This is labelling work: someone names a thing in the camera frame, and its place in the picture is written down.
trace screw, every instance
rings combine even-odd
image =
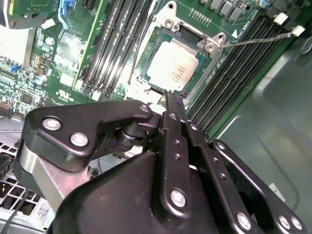
[[[283,225],[284,228],[286,228],[286,229],[288,229],[288,230],[291,228],[289,222],[287,221],[287,219],[286,219],[285,217],[283,217],[283,216],[280,215],[280,216],[278,217],[278,219],[279,219],[279,221],[281,222],[281,224]]]
[[[295,217],[291,217],[291,220],[297,229],[302,230],[302,226],[301,226],[300,222],[298,221],[298,219],[296,219]]]
[[[140,109],[144,112],[148,112],[147,106],[145,105],[140,105]]]
[[[184,207],[186,205],[185,195],[177,189],[173,189],[170,193],[171,200],[178,207]]]
[[[193,123],[191,123],[191,128],[192,128],[193,130],[197,130],[197,126],[196,126],[195,124],[193,124]]]
[[[207,49],[208,52],[212,52],[212,51],[214,51],[214,50],[215,50],[215,48],[214,48],[213,45],[209,45],[209,46],[208,46],[208,49]]]
[[[221,150],[225,150],[225,146],[222,143],[218,142],[218,146],[220,147]]]
[[[83,133],[74,133],[70,136],[70,141],[79,147],[86,146],[88,144],[88,138]]]
[[[61,128],[62,124],[55,118],[46,118],[42,121],[42,125],[49,130],[55,131]]]
[[[236,218],[239,222],[239,224],[246,230],[250,230],[252,228],[252,224],[250,223],[250,221],[248,220],[248,218],[242,213],[242,212],[238,212],[236,215]]]
[[[170,113],[170,114],[169,114],[169,117],[172,118],[173,120],[176,120],[175,114]]]
[[[173,27],[173,25],[174,25],[174,22],[173,22],[171,19],[167,19],[167,20],[165,21],[165,26],[166,26],[166,28],[171,29],[171,28]]]

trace metal lever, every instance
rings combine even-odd
[[[165,111],[159,124],[152,209],[166,226],[184,223],[192,211],[187,141],[180,118]]]

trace electronic component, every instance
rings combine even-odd
[[[54,45],[55,43],[52,37],[47,37],[44,41],[47,45],[51,45],[51,46]]]
[[[274,23],[278,25],[282,25],[286,20],[288,16],[284,13],[279,13],[273,20]]]
[[[278,15],[278,10],[271,6],[267,11],[267,16],[274,19],[277,15]]]
[[[50,60],[46,58],[44,60],[44,65],[48,67],[50,65]]]
[[[89,11],[92,11],[96,5],[96,2],[97,0],[84,0],[82,6],[87,8]]]
[[[14,64],[10,70],[10,72],[12,73],[16,73],[19,69],[19,65],[18,64]]]
[[[28,105],[31,105],[31,103],[33,101],[33,97],[24,93],[21,97],[21,101],[28,104]]]
[[[232,9],[232,3],[230,3],[229,1],[226,1],[220,11],[220,14],[227,16],[230,12],[230,10]]]
[[[239,8],[235,8],[234,11],[232,12],[231,16],[230,16],[230,20],[232,21],[236,21],[238,20],[240,14],[242,14],[242,10]]]
[[[0,56],[12,63],[28,66],[30,63],[35,29],[11,30],[0,25]]]
[[[217,9],[219,9],[221,3],[222,3],[222,0],[213,0],[211,5],[210,5],[210,8],[213,10],[217,10]]]
[[[9,102],[0,103],[0,116],[12,116],[12,106]]]
[[[150,83],[166,90],[181,91],[198,66],[196,51],[172,39],[164,41],[147,71]]]
[[[44,61],[45,61],[44,57],[40,57],[40,58],[39,58],[39,63],[40,63],[40,64],[44,64]]]
[[[38,75],[44,75],[44,74],[45,74],[45,69],[44,69],[44,67],[37,67],[36,73],[37,73]]]
[[[44,85],[44,84],[47,83],[47,80],[48,80],[47,76],[41,75],[41,76],[38,76],[38,77],[35,78],[35,83],[37,85]]]
[[[306,29],[304,27],[302,27],[301,25],[296,26],[293,30],[292,30],[292,34],[295,37],[300,36]]]
[[[295,20],[300,15],[300,8],[297,6],[293,6],[288,12],[287,15],[292,20]]]
[[[273,4],[273,7],[275,7],[279,11],[284,11],[287,7],[287,2],[285,0],[276,0]]]
[[[266,8],[268,4],[267,0],[257,0],[257,5],[261,8]]]

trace heatsink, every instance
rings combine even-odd
[[[9,29],[0,25],[0,59],[28,66],[35,32],[35,29]]]

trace chip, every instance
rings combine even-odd
[[[44,65],[48,67],[50,65],[50,60],[46,58],[44,61]]]
[[[196,55],[195,50],[175,39],[164,41],[147,71],[149,83],[164,90],[181,91],[199,64]]]
[[[36,73],[37,73],[38,75],[44,75],[44,68],[38,67],[38,68],[36,69]]]
[[[21,101],[28,105],[31,105],[33,101],[33,97],[28,94],[23,94],[23,96],[21,97]]]

